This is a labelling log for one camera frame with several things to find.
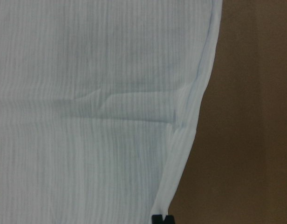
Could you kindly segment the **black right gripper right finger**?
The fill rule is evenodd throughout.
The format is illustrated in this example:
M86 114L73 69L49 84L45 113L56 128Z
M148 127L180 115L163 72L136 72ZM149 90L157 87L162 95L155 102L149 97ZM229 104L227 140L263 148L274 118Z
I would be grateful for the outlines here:
M164 224L175 224L174 216L173 215L165 216Z

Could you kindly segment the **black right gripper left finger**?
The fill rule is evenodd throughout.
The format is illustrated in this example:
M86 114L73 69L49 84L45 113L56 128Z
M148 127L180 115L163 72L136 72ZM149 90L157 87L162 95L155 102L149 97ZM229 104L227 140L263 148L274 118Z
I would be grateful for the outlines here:
M163 221L163 216L161 214L151 216L152 224L163 224Z

